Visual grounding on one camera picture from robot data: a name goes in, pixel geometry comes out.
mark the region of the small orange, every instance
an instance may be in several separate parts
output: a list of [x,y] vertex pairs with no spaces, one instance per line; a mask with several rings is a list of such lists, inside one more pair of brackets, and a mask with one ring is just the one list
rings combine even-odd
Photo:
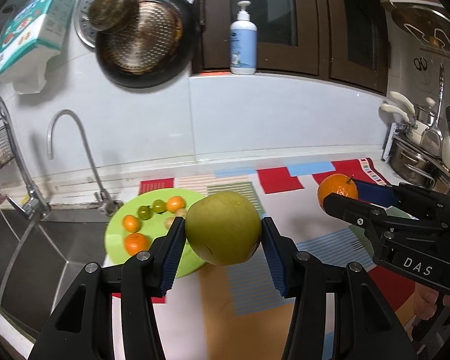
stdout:
[[149,238],[140,233],[129,234],[123,239],[123,246],[130,256],[140,251],[147,251],[150,244]]
[[176,210],[185,208],[185,200],[181,196],[172,196],[166,202],[166,210],[175,213]]
[[142,223],[136,216],[125,215],[122,219],[122,226],[126,231],[136,233],[142,227]]
[[356,189],[355,183],[351,177],[336,173],[328,176],[318,186],[317,198],[320,207],[323,209],[323,200],[331,193],[347,196],[349,198],[358,199],[359,190]]

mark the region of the stainless steel sink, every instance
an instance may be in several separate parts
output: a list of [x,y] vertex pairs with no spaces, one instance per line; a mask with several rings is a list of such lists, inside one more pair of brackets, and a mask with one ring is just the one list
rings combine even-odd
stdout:
[[0,211],[0,310],[33,338],[83,266],[105,259],[109,218],[83,207],[41,221]]

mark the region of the dark wooden cabinet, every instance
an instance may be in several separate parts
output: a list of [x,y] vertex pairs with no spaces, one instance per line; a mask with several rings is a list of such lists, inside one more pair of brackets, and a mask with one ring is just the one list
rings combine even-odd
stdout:
[[[229,67],[230,24],[240,0],[201,0],[204,22],[193,72]],[[388,37],[379,0],[250,0],[258,71],[337,80],[385,93]]]
[[330,78],[387,92],[389,44],[380,0],[328,0]]
[[[230,66],[230,24],[241,0],[204,0],[203,69]],[[258,69],[318,74],[316,0],[250,0],[258,28]]]

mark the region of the faucet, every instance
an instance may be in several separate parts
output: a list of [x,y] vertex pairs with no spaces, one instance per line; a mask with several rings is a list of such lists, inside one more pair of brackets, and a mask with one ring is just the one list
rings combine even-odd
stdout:
[[80,131],[80,136],[82,137],[83,147],[87,154],[88,162],[90,163],[91,171],[94,173],[95,181],[97,182],[98,187],[100,188],[100,194],[98,194],[97,192],[94,193],[95,198],[101,203],[98,210],[102,214],[105,214],[106,216],[112,216],[114,213],[116,213],[116,211],[119,209],[119,207],[118,207],[118,205],[115,204],[115,202],[113,201],[113,199],[110,196],[110,194],[108,193],[108,191],[104,188],[104,186],[102,184],[102,180],[100,179],[100,176],[98,175],[94,159],[92,158],[92,153],[90,152],[87,135],[85,134],[85,129],[83,128],[82,121],[79,119],[78,115],[70,109],[62,109],[61,111],[58,111],[52,117],[52,120],[50,121],[50,124],[48,125],[48,136],[47,136],[48,159],[53,160],[53,149],[52,149],[53,129],[55,127],[56,121],[62,115],[69,115],[75,121],[75,123],[77,123],[78,129]]
[[22,153],[17,144],[17,138],[15,132],[13,131],[13,126],[8,113],[7,106],[5,102],[0,97],[0,117],[2,118],[3,124],[5,125],[5,131],[7,132],[8,140],[10,141],[10,148],[15,161],[17,162],[18,169],[22,174],[23,181],[27,187],[27,192],[29,199],[27,202],[20,206],[12,198],[7,196],[7,200],[18,212],[20,212],[26,219],[31,219],[34,214],[39,213],[42,218],[45,217],[50,212],[50,206],[42,195],[42,192],[38,189],[35,182],[32,180],[30,173],[25,166]]

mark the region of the white tile wall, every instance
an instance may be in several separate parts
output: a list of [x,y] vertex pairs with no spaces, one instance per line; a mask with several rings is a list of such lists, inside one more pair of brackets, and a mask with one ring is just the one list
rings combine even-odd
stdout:
[[[72,24],[62,54],[48,62],[41,93],[17,95],[0,83],[0,95],[33,177],[89,167],[68,116],[56,125],[55,159],[47,158],[48,124],[63,108],[81,118],[98,167],[334,152],[327,146],[342,154],[347,146],[376,151],[391,121],[378,111],[381,96],[343,85],[269,74],[189,76],[187,69],[153,90],[118,87],[103,76]],[[20,179],[14,162],[0,179]]]
[[32,176],[89,168],[78,129],[64,115],[54,132],[55,159],[47,159],[47,128],[63,108],[82,120],[98,167],[193,155],[188,71],[155,90],[128,90],[102,74],[87,53],[47,74],[39,94],[8,102],[19,145]]
[[314,79],[257,74],[190,78],[196,154],[381,145],[384,98]]
[[[420,43],[411,34],[401,30],[387,13],[388,36],[391,45],[391,65],[389,70],[388,91],[397,91],[405,95],[412,103],[427,107],[426,97],[438,100],[440,62],[445,68],[443,105],[439,127],[447,130],[445,108],[450,105],[450,59],[441,58],[420,49]],[[417,70],[414,59],[426,59],[427,70]]]

